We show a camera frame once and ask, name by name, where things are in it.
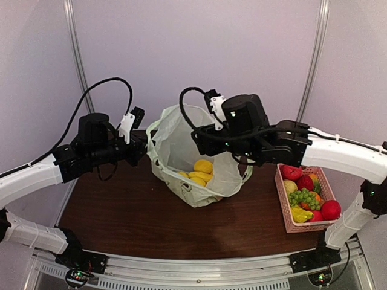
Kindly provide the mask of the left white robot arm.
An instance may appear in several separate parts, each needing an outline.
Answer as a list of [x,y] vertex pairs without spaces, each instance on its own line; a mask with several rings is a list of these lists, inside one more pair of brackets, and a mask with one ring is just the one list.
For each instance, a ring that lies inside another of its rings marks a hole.
[[40,161],[1,174],[1,240],[62,254],[73,268],[83,267],[86,253],[76,247],[77,240],[69,233],[22,219],[9,212],[6,205],[37,190],[99,171],[104,164],[117,166],[125,160],[136,166],[146,153],[146,142],[131,132],[139,127],[144,114],[142,109],[134,108],[123,116],[118,128],[106,114],[83,116],[70,144],[53,149]]

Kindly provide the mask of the yellow lemon toy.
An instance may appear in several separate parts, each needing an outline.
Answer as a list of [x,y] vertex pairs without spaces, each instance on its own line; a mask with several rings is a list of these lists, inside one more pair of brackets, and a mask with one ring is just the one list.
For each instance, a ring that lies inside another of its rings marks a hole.
[[205,187],[207,184],[207,182],[204,179],[199,177],[192,177],[190,178],[190,180],[203,187]]
[[213,172],[213,164],[208,160],[200,159],[194,164],[193,170],[211,174]]

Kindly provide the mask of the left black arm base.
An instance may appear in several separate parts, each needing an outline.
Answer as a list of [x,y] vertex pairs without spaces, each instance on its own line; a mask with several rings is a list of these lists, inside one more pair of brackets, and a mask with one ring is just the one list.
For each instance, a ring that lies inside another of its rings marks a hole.
[[107,255],[85,251],[73,231],[67,228],[59,228],[59,230],[64,233],[68,245],[62,254],[53,254],[53,256],[56,263],[68,268],[65,282],[70,289],[82,288],[95,277],[95,274],[105,273]]

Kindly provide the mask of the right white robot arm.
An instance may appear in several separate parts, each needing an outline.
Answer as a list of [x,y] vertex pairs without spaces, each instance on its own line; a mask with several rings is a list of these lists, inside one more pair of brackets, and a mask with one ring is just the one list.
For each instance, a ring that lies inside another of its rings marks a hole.
[[330,135],[291,120],[269,123],[257,95],[237,95],[214,107],[215,123],[192,127],[199,153],[230,152],[254,165],[323,167],[364,179],[350,207],[326,229],[324,242],[310,253],[324,266],[367,222],[386,214],[386,146],[371,146]]

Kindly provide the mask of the green grapes toy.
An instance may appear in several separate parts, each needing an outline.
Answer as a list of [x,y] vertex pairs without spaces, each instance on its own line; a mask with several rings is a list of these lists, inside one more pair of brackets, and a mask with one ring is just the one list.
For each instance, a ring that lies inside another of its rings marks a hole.
[[298,190],[290,195],[288,195],[288,201],[290,204],[290,207],[298,206],[300,208],[303,208],[307,211],[314,211],[314,210],[320,210],[322,206],[321,203],[318,203],[312,196],[312,191],[309,191],[305,188],[302,190]]

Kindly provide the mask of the curved aluminium rail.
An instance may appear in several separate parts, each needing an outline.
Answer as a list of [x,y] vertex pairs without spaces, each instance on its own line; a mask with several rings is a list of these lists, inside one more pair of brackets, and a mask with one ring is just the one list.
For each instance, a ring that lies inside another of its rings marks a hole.
[[327,289],[374,289],[358,238],[341,250],[341,261],[294,272],[289,254],[215,260],[164,260],[109,254],[84,289],[320,289],[316,278],[328,274]]

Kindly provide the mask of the yellow banana toy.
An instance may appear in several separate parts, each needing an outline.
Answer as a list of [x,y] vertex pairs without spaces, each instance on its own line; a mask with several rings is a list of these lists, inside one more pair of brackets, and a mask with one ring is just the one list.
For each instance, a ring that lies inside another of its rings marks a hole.
[[304,210],[298,206],[291,208],[291,215],[295,223],[305,223],[314,217],[311,211]]

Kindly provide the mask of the red apple toy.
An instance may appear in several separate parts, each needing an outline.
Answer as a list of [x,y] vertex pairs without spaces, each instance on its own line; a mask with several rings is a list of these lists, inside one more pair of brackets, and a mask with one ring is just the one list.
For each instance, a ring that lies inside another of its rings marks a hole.
[[297,181],[296,185],[298,190],[307,189],[309,191],[313,191],[314,182],[308,175],[301,176]]

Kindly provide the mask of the yellow mango toy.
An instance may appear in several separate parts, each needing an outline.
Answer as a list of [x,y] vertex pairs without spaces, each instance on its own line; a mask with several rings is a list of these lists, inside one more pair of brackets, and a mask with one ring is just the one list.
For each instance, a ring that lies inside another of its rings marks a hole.
[[204,172],[198,172],[198,171],[189,172],[188,176],[189,176],[190,179],[192,179],[192,178],[201,178],[205,183],[208,183],[212,179],[212,177],[213,177],[212,174],[204,173]]

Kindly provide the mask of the peach fruit in bag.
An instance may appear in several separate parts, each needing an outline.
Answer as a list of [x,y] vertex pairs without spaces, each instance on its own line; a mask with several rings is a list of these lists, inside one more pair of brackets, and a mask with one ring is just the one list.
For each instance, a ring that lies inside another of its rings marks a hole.
[[283,179],[291,181],[297,181],[303,175],[301,168],[285,164],[281,166],[280,171]]

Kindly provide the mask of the light green plastic bag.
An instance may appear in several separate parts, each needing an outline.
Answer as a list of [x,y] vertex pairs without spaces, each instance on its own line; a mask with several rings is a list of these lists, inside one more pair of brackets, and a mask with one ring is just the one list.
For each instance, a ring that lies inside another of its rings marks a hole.
[[237,194],[250,179],[252,166],[242,167],[228,152],[200,155],[190,133],[178,105],[163,110],[146,130],[152,173],[193,208]]

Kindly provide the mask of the pale yellow fruit toy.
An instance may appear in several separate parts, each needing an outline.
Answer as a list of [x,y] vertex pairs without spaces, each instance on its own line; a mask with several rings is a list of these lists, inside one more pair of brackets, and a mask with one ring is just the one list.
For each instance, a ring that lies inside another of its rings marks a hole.
[[298,191],[297,184],[294,181],[285,179],[283,181],[283,184],[284,184],[285,192],[287,195],[290,195],[290,194]]

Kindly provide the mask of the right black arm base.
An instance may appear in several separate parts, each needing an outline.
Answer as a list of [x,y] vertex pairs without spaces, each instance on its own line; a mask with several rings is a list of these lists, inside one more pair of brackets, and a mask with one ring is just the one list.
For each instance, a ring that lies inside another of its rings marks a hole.
[[328,248],[325,242],[325,232],[317,238],[316,248],[301,251],[289,256],[293,273],[311,271],[309,281],[320,288],[329,286],[333,282],[332,264],[341,261],[340,250]]

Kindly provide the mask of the red plush fruit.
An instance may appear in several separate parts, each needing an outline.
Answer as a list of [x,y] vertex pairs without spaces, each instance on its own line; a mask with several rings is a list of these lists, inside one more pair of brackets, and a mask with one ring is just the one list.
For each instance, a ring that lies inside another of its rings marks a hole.
[[320,212],[326,221],[332,221],[340,217],[342,208],[336,200],[329,200],[321,206]]

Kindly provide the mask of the left aluminium frame post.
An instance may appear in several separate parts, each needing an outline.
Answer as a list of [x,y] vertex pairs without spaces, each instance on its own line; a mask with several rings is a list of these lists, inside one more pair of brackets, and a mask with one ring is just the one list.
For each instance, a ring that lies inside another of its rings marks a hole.
[[82,60],[82,54],[80,51],[80,44],[79,44],[78,35],[77,35],[73,1],[64,0],[63,5],[64,5],[65,18],[67,21],[68,31],[70,34],[71,50],[73,54],[77,77],[79,80],[79,85],[80,85],[81,91],[85,92],[88,89],[88,82],[86,78],[86,73],[85,73],[83,60]]

